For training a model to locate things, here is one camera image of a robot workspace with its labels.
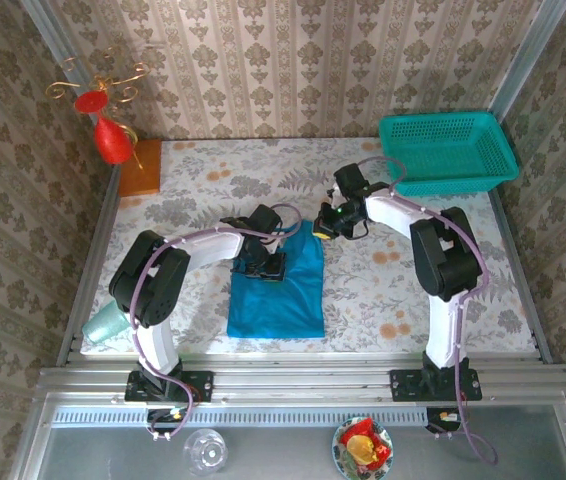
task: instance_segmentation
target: teal plastic basket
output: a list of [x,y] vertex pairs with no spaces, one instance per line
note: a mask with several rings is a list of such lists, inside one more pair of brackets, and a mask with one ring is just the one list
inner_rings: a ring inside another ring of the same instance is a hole
[[[486,192],[519,174],[503,130],[487,112],[385,117],[379,135],[385,155],[407,168],[396,187],[401,195]],[[388,166],[398,178],[401,169]]]

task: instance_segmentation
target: blue cloth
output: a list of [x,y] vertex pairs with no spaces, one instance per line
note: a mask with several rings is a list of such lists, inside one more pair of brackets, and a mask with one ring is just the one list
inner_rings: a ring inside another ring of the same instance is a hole
[[239,338],[324,337],[323,247],[312,222],[285,241],[285,278],[267,282],[233,273],[227,334]]

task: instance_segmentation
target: purple cable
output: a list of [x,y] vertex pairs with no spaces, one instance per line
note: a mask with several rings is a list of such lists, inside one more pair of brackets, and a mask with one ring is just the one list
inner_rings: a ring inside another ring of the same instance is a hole
[[[367,162],[372,161],[372,160],[385,160],[385,161],[388,161],[388,162],[392,162],[395,165],[397,165],[399,168],[401,168],[402,173],[399,176],[399,178],[394,180],[388,187],[388,189],[390,190],[390,195],[394,198],[394,200],[397,201],[398,203],[408,207],[408,208],[413,209],[413,210],[418,210],[418,211],[421,211],[423,213],[427,213],[428,215],[431,215],[432,217],[434,217],[437,220],[439,220],[440,222],[442,222],[447,228],[451,228],[452,230],[454,230],[459,235],[459,237],[461,237],[461,239],[467,244],[467,246],[470,247],[470,250],[472,250],[474,257],[476,258],[477,262],[479,262],[479,265],[481,266],[481,270],[483,271],[483,274],[481,276],[481,278],[482,278],[481,285],[478,288],[475,288],[471,291],[466,292],[459,299],[459,307],[458,307],[458,310],[456,311],[458,321],[456,322],[456,331],[454,332],[454,336],[455,336],[455,345],[454,345],[454,391],[455,391],[455,395],[456,395],[456,403],[457,403],[457,406],[458,406],[458,409],[459,409],[459,416],[461,417],[461,425],[463,426],[463,432],[465,433],[465,437],[467,438],[467,441],[470,444],[470,447],[472,447],[474,454],[477,457],[479,457],[481,459],[481,461],[483,461],[484,463],[487,463],[487,464],[493,465],[493,466],[497,465],[499,463],[499,456],[498,456],[498,453],[496,452],[496,449],[494,448],[494,446],[490,442],[488,442],[485,438],[481,437],[480,435],[477,435],[475,433],[470,432],[470,427],[468,426],[467,420],[465,418],[465,407],[463,406],[463,397],[461,395],[461,371],[460,371],[461,370],[461,368],[460,368],[460,363],[461,363],[460,356],[461,356],[461,341],[462,341],[461,324],[462,324],[462,320],[463,320],[464,304],[470,298],[473,298],[473,297],[477,296],[478,294],[480,294],[490,284],[490,273],[489,273],[489,270],[488,270],[487,265],[485,263],[485,259],[483,258],[483,255],[481,254],[479,247],[472,240],[472,238],[467,233],[465,233],[465,231],[463,231],[463,229],[461,227],[459,227],[458,225],[456,225],[454,222],[448,220],[447,218],[441,216],[440,214],[438,214],[437,212],[435,212],[433,210],[430,210],[426,207],[423,207],[422,205],[419,205],[416,202],[408,200],[405,197],[400,197],[400,196],[395,195],[394,187],[401,180],[403,180],[403,178],[405,178],[405,176],[407,175],[407,169],[402,162],[400,162],[399,160],[397,160],[395,158],[391,158],[391,157],[376,156],[376,157],[366,158],[365,160],[362,160],[358,164],[362,165],[362,164],[367,163]],[[480,441],[481,443],[483,443],[485,446],[487,446],[492,451],[492,454],[494,456],[493,459],[487,458],[485,455],[483,455],[479,451],[478,447],[474,443],[475,438],[478,441]]]
[[[162,378],[163,380],[166,380],[168,382],[172,382],[172,383],[178,385],[187,394],[187,410],[185,412],[185,416],[183,417],[183,420],[181,421],[181,423],[169,433],[170,436],[178,433],[183,428],[183,426],[188,422],[188,420],[190,419],[190,416],[192,415],[192,407],[194,405],[194,398],[192,397],[191,390],[189,389],[189,387],[185,383],[183,383],[182,381],[180,381],[176,378],[169,377],[169,376],[159,372],[158,369],[156,369],[149,362],[149,360],[145,356],[145,353],[143,352],[143,348],[141,347],[141,344],[140,344],[139,339],[137,337],[137,330],[139,329],[140,324],[136,320],[136,316],[135,316],[135,314],[136,314],[136,303],[138,302],[138,299],[139,299],[139,294],[141,292],[141,286],[143,285],[143,282],[144,282],[145,278],[147,277],[148,272],[152,268],[152,265],[154,265],[154,262],[161,255],[161,253],[163,253],[166,249],[170,248],[171,246],[179,244],[179,243],[185,243],[189,240],[193,240],[193,239],[196,239],[198,237],[208,235],[210,233],[216,233],[216,232],[220,232],[220,233],[241,233],[241,234],[245,234],[245,235],[252,235],[254,237],[266,238],[266,239],[269,239],[269,240],[271,240],[271,239],[281,240],[281,239],[284,239],[284,238],[287,238],[287,237],[291,237],[296,232],[298,232],[299,229],[301,228],[303,216],[301,215],[301,212],[298,210],[298,208],[296,208],[293,205],[290,205],[289,203],[277,203],[276,205],[273,205],[271,208],[275,209],[275,208],[278,208],[278,207],[290,208],[294,211],[294,213],[297,216],[297,222],[294,225],[294,228],[292,230],[290,230],[289,232],[286,232],[286,233],[283,233],[283,234],[278,234],[278,235],[272,235],[272,234],[267,234],[267,233],[254,232],[252,230],[246,230],[246,229],[242,229],[242,228],[233,228],[233,227],[208,228],[206,230],[201,230],[199,232],[193,232],[193,233],[184,235],[182,237],[177,237],[173,240],[170,240],[169,242],[164,243],[163,245],[161,245],[159,248],[156,249],[156,251],[152,254],[152,256],[150,256],[149,260],[147,261],[147,263],[143,267],[143,270],[141,271],[141,275],[139,276],[139,280],[136,283],[136,287],[134,288],[134,293],[132,294],[132,300],[130,301],[130,325],[132,327],[132,342],[134,343],[134,348],[136,349],[136,351],[139,354],[139,359],[141,360],[141,363],[145,366],[145,368],[147,368],[150,372],[152,372],[152,374],[154,376],[156,376],[157,378]],[[152,434],[156,433],[156,430],[154,430],[153,428],[148,429],[148,431],[150,431],[150,433],[152,433]]]

